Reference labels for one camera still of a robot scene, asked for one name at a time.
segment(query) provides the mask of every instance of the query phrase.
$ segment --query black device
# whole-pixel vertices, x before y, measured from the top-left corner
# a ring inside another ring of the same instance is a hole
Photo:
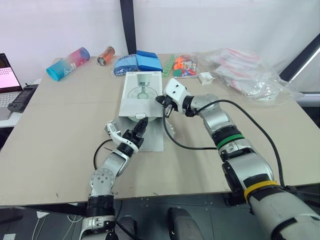
[[[35,93],[38,84],[27,85],[23,88],[23,91],[15,98],[15,100],[8,105],[8,110],[17,113],[23,113],[28,105],[31,97]]]

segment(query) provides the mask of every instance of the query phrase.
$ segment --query blue fabric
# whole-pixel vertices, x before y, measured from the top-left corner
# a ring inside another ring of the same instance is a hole
[[[140,56],[144,56],[144,57],[154,58],[154,59],[157,59],[157,58],[158,58],[158,56],[157,56],[154,52],[137,50],[137,51],[136,51],[136,54],[137,54],[137,55],[140,55]]]
[[[138,62],[135,54],[119,58],[114,65],[114,74],[116,76],[124,75],[126,72],[139,71]]]
[[[141,71],[162,71],[161,62],[155,53],[139,50],[136,52],[136,60]]]

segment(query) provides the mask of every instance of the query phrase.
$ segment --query green plastic piece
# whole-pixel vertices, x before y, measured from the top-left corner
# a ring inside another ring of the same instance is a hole
[[[221,142],[218,143],[216,146],[217,149],[221,148],[223,145],[227,144],[228,142],[236,139],[244,139],[245,137],[242,134],[235,134],[228,136],[227,138],[223,139]]]
[[[171,72],[174,62],[175,62],[175,55],[172,54],[162,70],[162,77],[166,78],[169,76],[169,73]]]
[[[182,75],[182,70],[180,68],[177,70],[174,70],[174,72],[173,72],[174,77],[179,77],[181,75]]]

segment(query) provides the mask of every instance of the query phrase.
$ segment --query white backdrop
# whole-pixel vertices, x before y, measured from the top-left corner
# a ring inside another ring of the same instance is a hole
[[[134,16],[139,50],[252,49],[278,72],[320,31],[319,0],[134,0]],[[1,1],[0,21],[0,52],[22,83],[80,47],[128,53],[119,0]]]

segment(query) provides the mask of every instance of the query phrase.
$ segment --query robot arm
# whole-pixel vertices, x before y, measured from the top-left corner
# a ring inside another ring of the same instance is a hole
[[[106,158],[103,165],[91,175],[91,194],[88,198],[86,218],[82,221],[79,240],[117,240],[114,196],[112,187],[130,162],[133,154],[139,151],[148,125],[148,118],[141,119],[132,130],[123,136],[114,121],[108,122],[106,131],[118,147]]]
[[[216,96],[191,96],[174,78],[169,80],[163,94],[156,100],[167,109],[166,117],[173,109],[187,117],[198,115],[203,119],[222,159],[229,187],[243,195],[270,239],[319,238],[320,216],[275,182],[268,162],[245,139],[219,103],[198,112],[218,100]]]

